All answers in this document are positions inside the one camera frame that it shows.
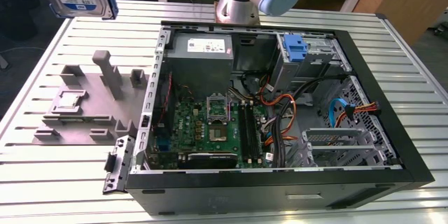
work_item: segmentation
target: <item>floor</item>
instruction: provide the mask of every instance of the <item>floor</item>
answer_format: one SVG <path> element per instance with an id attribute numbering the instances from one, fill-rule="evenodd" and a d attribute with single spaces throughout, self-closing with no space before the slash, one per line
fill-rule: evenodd
<path id="1" fill-rule="evenodd" d="M 189 3 L 189 0 L 170 1 Z M 204 4 L 213 3 L 213 0 L 193 1 Z M 62 23 L 62 20 L 53 16 L 53 13 L 48 8 L 46 0 L 40 0 L 38 7 L 33 8 L 29 12 L 37 27 L 37 35 L 32 39 L 26 41 L 14 41 L 8 39 L 0 33 L 0 55 L 9 63 L 9 67 L 5 70 L 0 70 L 0 119 L 8 110 L 8 107 L 42 55 L 44 49 L 46 48 Z M 21 49 L 2 52 L 10 48 Z M 412 48 L 440 84 L 445 90 L 448 90 L 448 73 L 445 70 L 445 66 L 448 66 L 448 40 L 436 37 L 432 34 L 432 31 L 428 30 Z"/>

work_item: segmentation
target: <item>green motherboard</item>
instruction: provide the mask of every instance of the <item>green motherboard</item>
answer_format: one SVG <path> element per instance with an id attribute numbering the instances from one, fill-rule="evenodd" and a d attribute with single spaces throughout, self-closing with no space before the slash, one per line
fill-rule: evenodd
<path id="1" fill-rule="evenodd" d="M 165 146 L 158 152 L 158 163 L 162 169 L 176 169 L 178 153 L 213 152 L 233 153 L 238 156 L 237 168 L 261 168 L 264 165 L 253 161 L 245 162 L 241 158 L 240 126 L 237 103 L 213 103 L 209 105 L 209 114 L 222 114 L 229 111 L 229 121 L 208 124 L 206 102 L 181 102 L 176 105 L 173 134 L 170 139 L 157 139 L 157 144 Z M 262 106 L 253 106 L 253 116 L 260 119 L 265 116 Z"/>

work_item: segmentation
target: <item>metal frame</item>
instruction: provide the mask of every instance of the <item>metal frame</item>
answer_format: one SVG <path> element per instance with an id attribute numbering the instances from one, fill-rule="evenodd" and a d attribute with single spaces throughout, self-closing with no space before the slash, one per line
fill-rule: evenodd
<path id="1" fill-rule="evenodd" d="M 208 216 L 149 216 L 130 195 L 102 196 L 104 161 L 110 146 L 30 146 L 38 113 L 46 112 L 57 94 L 64 64 L 81 64 L 86 71 L 92 46 L 108 47 L 110 60 L 126 70 L 129 59 L 145 68 L 153 62 L 153 41 L 160 17 L 213 22 L 212 5 L 118 1 L 121 14 L 113 22 L 92 18 L 66 20 L 40 59 L 33 73 L 0 122 L 0 216 L 6 222 L 157 222 L 278 223 L 305 221 L 368 224 L 400 220 L 405 223 L 442 222 L 448 216 L 448 106 L 434 90 L 436 81 L 412 60 L 381 20 L 373 14 L 290 10 L 285 17 L 260 16 L 262 25 L 348 30 L 386 98 L 398 115 L 436 182 L 418 190 L 393 193 L 357 209 L 253 212 Z"/>

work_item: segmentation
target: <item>red cable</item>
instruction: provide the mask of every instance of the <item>red cable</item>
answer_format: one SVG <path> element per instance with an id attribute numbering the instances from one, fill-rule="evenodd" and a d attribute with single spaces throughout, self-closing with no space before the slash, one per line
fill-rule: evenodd
<path id="1" fill-rule="evenodd" d="M 158 125 L 158 123 L 161 122 L 162 115 L 165 114 L 165 108 L 166 108 L 166 105 L 168 105 L 168 98 L 169 98 L 170 86 L 172 86 L 172 74 L 169 73 L 168 93 L 166 93 L 166 97 L 165 97 L 165 102 L 164 102 L 164 104 L 162 104 L 162 110 L 161 110 L 161 115 L 160 115 L 160 118 L 158 118 L 157 125 Z"/>

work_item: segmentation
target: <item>connector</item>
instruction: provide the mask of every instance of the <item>connector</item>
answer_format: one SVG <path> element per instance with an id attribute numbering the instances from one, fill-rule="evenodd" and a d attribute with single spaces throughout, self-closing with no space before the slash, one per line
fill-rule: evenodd
<path id="1" fill-rule="evenodd" d="M 345 111 L 345 114 L 346 114 L 346 118 L 352 121 L 354 118 L 353 118 L 353 114 L 354 114 L 354 104 L 348 104 L 345 107 L 344 107 L 344 111 Z"/>
<path id="2" fill-rule="evenodd" d="M 368 111 L 369 115 L 381 115 L 381 106 L 380 103 L 377 101 L 374 101 L 374 106 L 376 106 L 376 110 L 373 111 Z"/>

